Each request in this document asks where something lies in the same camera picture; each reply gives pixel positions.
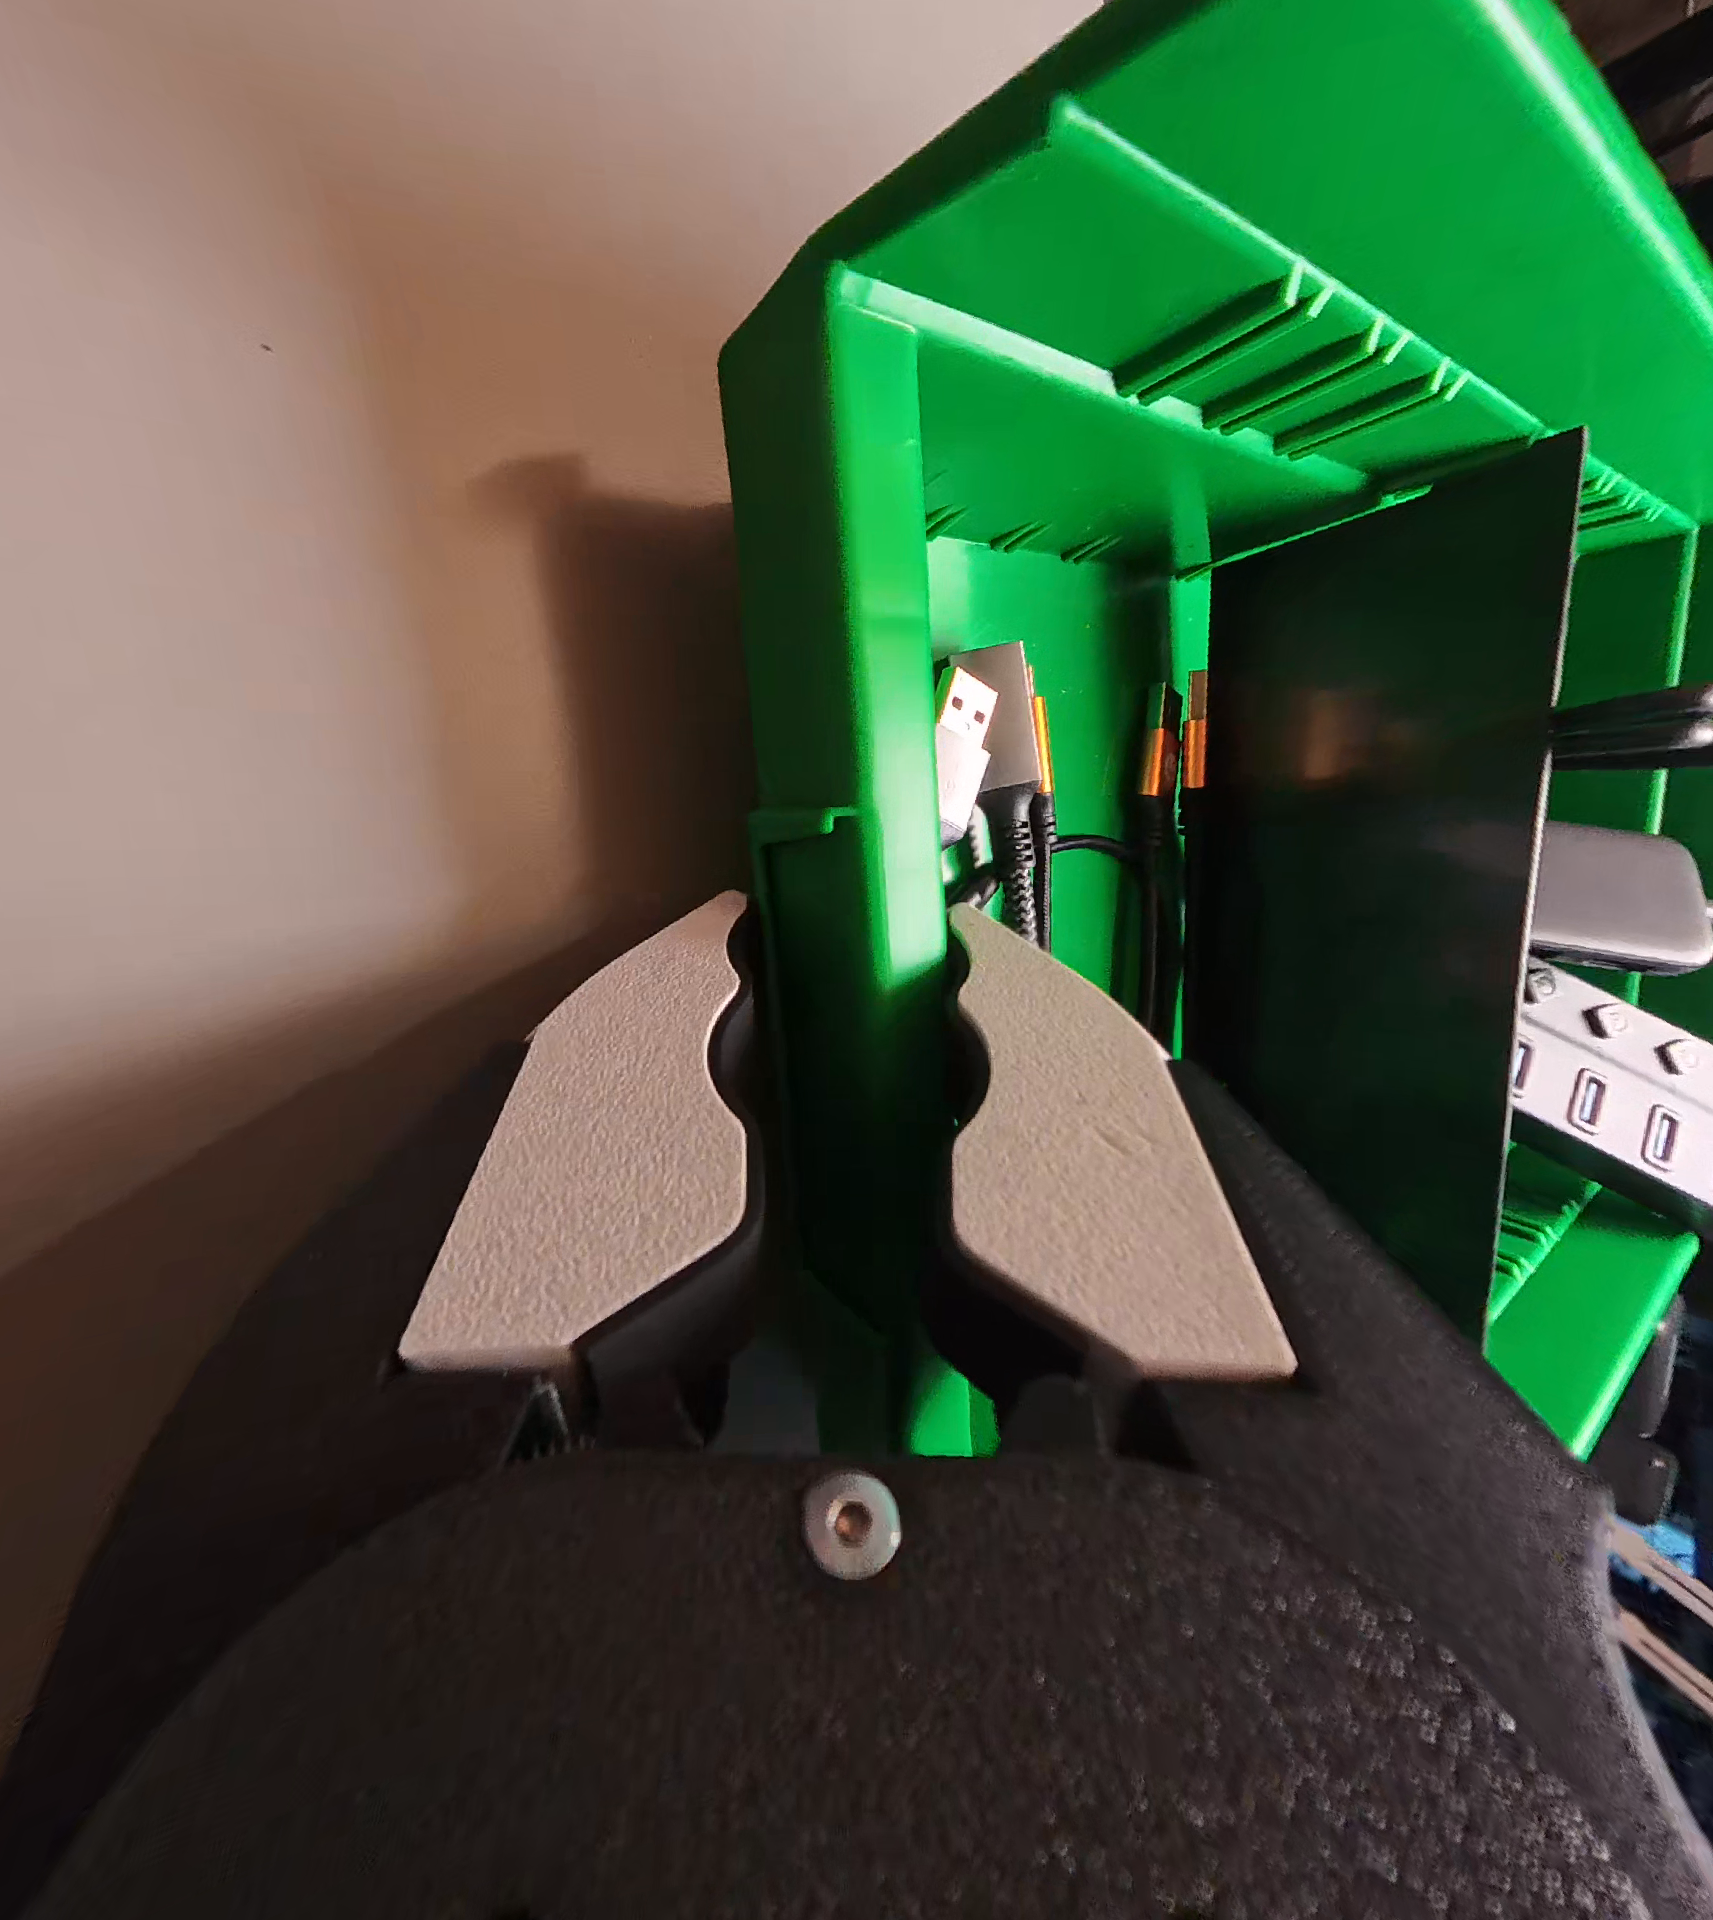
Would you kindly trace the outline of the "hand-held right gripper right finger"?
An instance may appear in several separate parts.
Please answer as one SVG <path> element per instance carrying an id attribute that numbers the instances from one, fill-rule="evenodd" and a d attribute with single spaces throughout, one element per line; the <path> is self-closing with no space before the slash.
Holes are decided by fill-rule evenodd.
<path id="1" fill-rule="evenodd" d="M 951 1160 L 966 1271 L 1124 1379 L 1291 1379 L 1297 1351 L 1169 1051 L 983 910 L 959 904 L 948 926 L 987 1063 Z"/>

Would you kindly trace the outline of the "green plastic bin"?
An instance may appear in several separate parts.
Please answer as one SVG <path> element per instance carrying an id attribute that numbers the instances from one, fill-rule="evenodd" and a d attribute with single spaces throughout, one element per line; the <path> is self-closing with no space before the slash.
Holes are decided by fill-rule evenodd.
<path id="1" fill-rule="evenodd" d="M 727 340 L 820 1440 L 983 1454 L 917 1311 L 944 1101 L 936 694 L 1054 738 L 1054 947 L 1137 1012 L 1146 694 L 1213 573 L 1583 427 L 1545 814 L 1713 899 L 1713 252 L 1553 4 L 1111 4 L 846 204 Z M 1628 972 L 1713 1043 L 1713 962 Z M 1713 1238 L 1512 1136 L 1480 1351 L 1577 1458 Z"/>

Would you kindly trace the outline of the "silver USB hub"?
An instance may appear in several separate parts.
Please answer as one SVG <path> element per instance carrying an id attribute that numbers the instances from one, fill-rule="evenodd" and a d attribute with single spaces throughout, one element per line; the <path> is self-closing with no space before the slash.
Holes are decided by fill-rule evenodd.
<path id="1" fill-rule="evenodd" d="M 1713 1043 L 1531 959 L 1511 1121 L 1585 1178 L 1713 1238 Z"/>

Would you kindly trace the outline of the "black braided cable orange plug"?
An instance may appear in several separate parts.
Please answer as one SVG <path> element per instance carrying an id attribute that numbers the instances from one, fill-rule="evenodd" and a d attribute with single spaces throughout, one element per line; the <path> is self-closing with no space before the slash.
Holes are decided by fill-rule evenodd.
<path id="1" fill-rule="evenodd" d="M 1030 695 L 1034 776 L 1011 787 L 1005 818 L 1005 920 L 1027 942 L 1054 947 L 1054 853 L 1059 843 L 1057 776 L 1048 708 Z"/>

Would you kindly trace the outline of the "black bin divider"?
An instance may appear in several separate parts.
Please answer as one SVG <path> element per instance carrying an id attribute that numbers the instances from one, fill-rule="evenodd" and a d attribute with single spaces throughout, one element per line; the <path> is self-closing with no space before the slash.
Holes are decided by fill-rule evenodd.
<path id="1" fill-rule="evenodd" d="M 1589 436 L 1220 566 L 1185 1051 L 1482 1344 Z"/>

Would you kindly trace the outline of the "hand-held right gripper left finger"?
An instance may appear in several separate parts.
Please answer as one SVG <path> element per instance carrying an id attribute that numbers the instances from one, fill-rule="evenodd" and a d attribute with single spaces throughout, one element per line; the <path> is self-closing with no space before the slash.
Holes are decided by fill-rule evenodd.
<path id="1" fill-rule="evenodd" d="M 718 1042 L 752 998 L 725 889 L 530 1031 L 400 1334 L 417 1373 L 638 1379 L 712 1363 L 758 1264 L 764 1182 Z"/>

